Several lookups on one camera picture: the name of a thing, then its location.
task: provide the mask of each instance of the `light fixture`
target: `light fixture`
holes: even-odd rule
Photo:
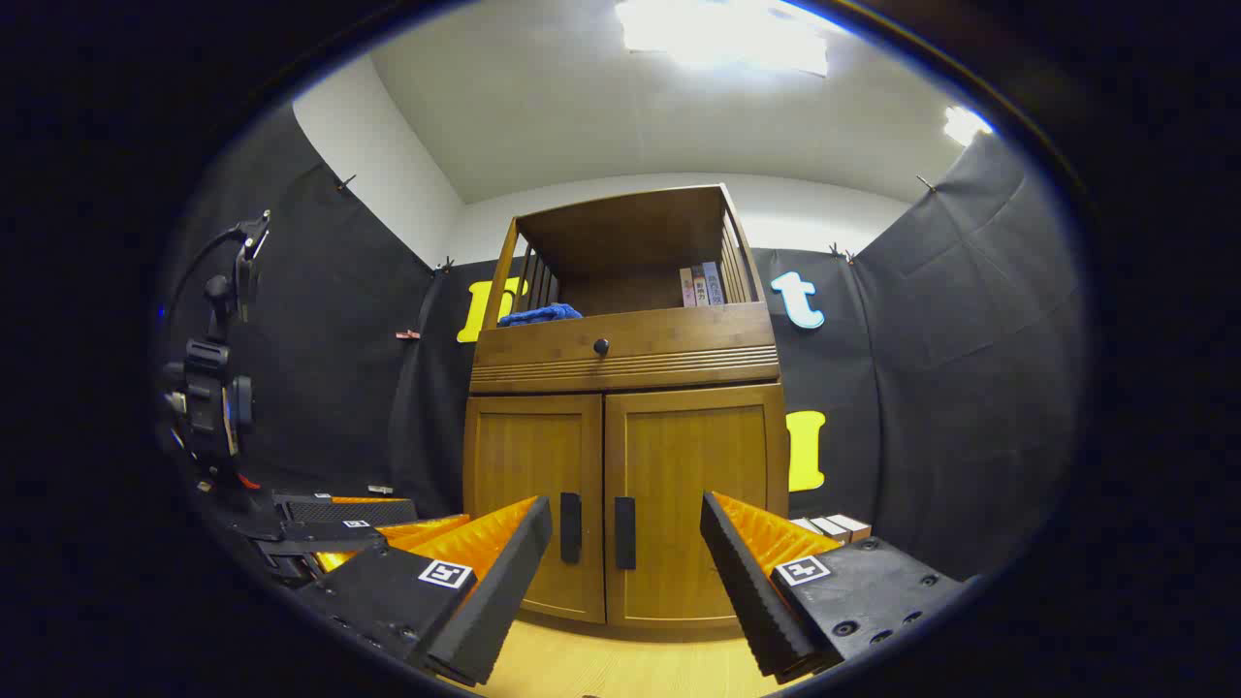
[[[617,16],[624,25],[624,43],[630,51],[665,51],[692,66],[745,62],[825,76],[828,58],[823,31],[829,27],[822,24],[825,20],[812,22],[807,15],[815,16],[776,0],[625,0],[617,4]]]
[[[964,107],[948,107],[943,114],[948,117],[943,132],[962,145],[973,143],[978,132],[992,133],[992,127],[987,125],[987,122]]]

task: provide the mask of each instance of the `blue cloth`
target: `blue cloth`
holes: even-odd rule
[[[526,310],[524,313],[504,315],[496,324],[500,327],[514,327],[519,324],[546,323],[550,320],[571,320],[580,317],[582,317],[582,313],[575,310],[572,306],[567,303],[552,303],[546,308],[535,308],[534,310]]]

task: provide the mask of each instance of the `black cable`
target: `black cable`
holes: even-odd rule
[[[232,229],[232,230],[226,230],[225,232],[221,232],[220,235],[212,237],[210,241],[207,241],[206,245],[202,246],[202,250],[199,250],[199,253],[194,256],[194,260],[190,261],[190,266],[187,266],[185,271],[181,272],[181,278],[177,279],[176,286],[172,288],[172,297],[169,298],[168,313],[164,318],[166,329],[164,334],[165,351],[168,350],[168,345],[172,342],[172,320],[176,318],[177,301],[181,298],[181,292],[185,291],[185,284],[186,282],[190,281],[190,276],[194,273],[194,270],[196,270],[199,265],[202,263],[202,260],[207,255],[210,255],[216,247],[227,242],[228,240],[236,240],[237,235],[238,235],[237,229]]]

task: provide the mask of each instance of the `wooden shelf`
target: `wooden shelf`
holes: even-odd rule
[[[524,247],[514,268],[514,253]],[[683,307],[680,270],[714,262],[726,304],[763,299],[722,184],[583,201],[513,219],[495,279],[516,272],[513,312],[568,303],[586,317]],[[496,327],[489,299],[483,329]]]
[[[719,266],[726,303],[683,307],[680,270],[704,262]],[[585,317],[498,327],[514,276],[514,312],[563,302]],[[784,397],[758,284],[722,184],[513,219],[474,347],[463,501],[480,515],[552,499],[553,542],[524,609],[736,625],[697,519],[704,489],[787,515]],[[581,515],[562,520],[556,503],[573,496]],[[558,548],[562,525],[578,527],[581,559]]]

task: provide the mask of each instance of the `cabinet door handle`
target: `cabinet door handle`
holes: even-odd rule
[[[560,493],[560,559],[582,559],[582,496],[576,492]]]
[[[638,569],[638,542],[637,527],[638,514],[634,509],[633,497],[616,498],[617,513],[617,569]]]

